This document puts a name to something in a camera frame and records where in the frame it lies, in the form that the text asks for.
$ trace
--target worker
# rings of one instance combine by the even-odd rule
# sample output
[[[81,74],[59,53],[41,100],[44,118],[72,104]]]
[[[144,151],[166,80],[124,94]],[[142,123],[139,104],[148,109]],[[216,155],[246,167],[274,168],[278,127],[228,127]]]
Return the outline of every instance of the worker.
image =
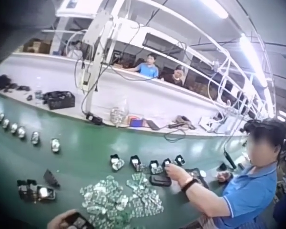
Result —
[[[72,59],[79,60],[82,58],[82,51],[80,50],[82,42],[81,41],[75,41],[72,42],[69,50],[68,50],[68,57]]]
[[[262,121],[262,125],[248,137],[251,166],[235,178],[229,172],[218,175],[219,182],[229,182],[222,197],[201,186],[182,167],[165,167],[167,175],[179,183],[189,201],[203,212],[198,220],[203,229],[235,229],[252,222],[274,198],[277,160],[286,128],[283,123],[269,119]]]
[[[157,56],[153,53],[148,54],[147,60],[145,63],[141,63],[135,68],[126,68],[130,72],[139,72],[142,75],[145,75],[151,79],[157,78],[159,75],[159,70],[154,64],[156,62]]]
[[[173,74],[162,74],[160,75],[159,79],[182,87],[183,76],[184,76],[184,67],[182,65],[177,65]]]
[[[72,209],[68,210],[64,213],[61,213],[57,215],[55,218],[53,218],[47,225],[47,229],[62,229],[62,228],[68,228],[68,224],[65,221],[67,217],[73,215],[76,213],[77,210]]]

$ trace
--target hand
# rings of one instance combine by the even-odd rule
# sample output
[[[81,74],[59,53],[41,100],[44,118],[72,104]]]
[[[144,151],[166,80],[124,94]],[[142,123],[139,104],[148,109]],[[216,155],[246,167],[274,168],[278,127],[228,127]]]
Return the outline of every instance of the hand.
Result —
[[[180,186],[184,185],[184,182],[191,177],[188,172],[186,172],[183,168],[176,166],[174,164],[168,164],[165,166],[166,173],[168,177],[172,180],[176,180]]]
[[[231,178],[231,173],[228,171],[219,172],[217,174],[217,180],[220,183],[224,183],[224,182],[228,181],[230,178]]]
[[[65,221],[65,219],[68,216],[73,215],[77,211],[75,209],[66,211],[64,213],[61,213],[60,215],[57,215],[54,219],[51,220],[51,222],[48,223],[47,229],[64,229],[67,228],[69,225]]]

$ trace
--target woman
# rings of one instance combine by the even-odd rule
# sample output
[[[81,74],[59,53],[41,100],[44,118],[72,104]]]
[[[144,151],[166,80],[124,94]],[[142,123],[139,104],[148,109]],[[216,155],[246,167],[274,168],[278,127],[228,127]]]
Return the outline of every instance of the woman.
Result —
[[[183,81],[181,78],[183,76],[184,76],[184,67],[182,65],[177,65],[173,74],[160,75],[159,79],[182,87]]]

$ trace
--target power adapter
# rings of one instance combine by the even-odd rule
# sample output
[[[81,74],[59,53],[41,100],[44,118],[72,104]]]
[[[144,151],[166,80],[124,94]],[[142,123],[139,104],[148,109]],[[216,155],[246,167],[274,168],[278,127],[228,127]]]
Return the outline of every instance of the power adapter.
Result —
[[[86,114],[86,119],[89,121],[89,122],[92,122],[93,124],[95,125],[102,125],[103,124],[103,119],[99,116],[96,116],[90,112],[88,112]]]

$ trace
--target green workbench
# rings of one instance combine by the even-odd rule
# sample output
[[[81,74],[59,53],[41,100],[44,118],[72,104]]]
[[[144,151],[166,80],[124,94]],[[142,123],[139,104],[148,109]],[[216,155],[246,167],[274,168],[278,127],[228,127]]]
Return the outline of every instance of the green workbench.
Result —
[[[77,120],[41,110],[0,95],[0,111],[4,111],[10,123],[18,123],[27,131],[27,140],[21,141],[0,126],[0,205],[11,216],[39,228],[55,215],[71,208],[77,208],[84,215],[81,187],[96,184],[113,174],[120,184],[131,178],[132,168],[128,165],[132,155],[138,155],[144,164],[150,160],[162,162],[181,154],[185,168],[198,167],[210,171],[224,160],[222,144],[227,137],[192,136],[176,143],[169,143],[163,134],[147,133],[107,126],[94,126]],[[41,145],[30,143],[33,131],[41,134]],[[50,140],[59,138],[61,152],[51,151]],[[233,137],[227,146],[233,159],[241,155],[241,139]],[[109,164],[111,154],[117,153],[126,162],[118,172],[113,173]],[[61,189],[57,191],[55,203],[25,203],[18,195],[18,179],[35,179],[45,184],[46,169],[53,172]],[[172,194],[170,188],[157,187],[163,201],[164,212],[149,218],[133,219],[133,225],[148,229],[176,229],[194,221],[200,213],[187,203],[181,193]],[[210,183],[210,189],[220,194],[222,187]]]

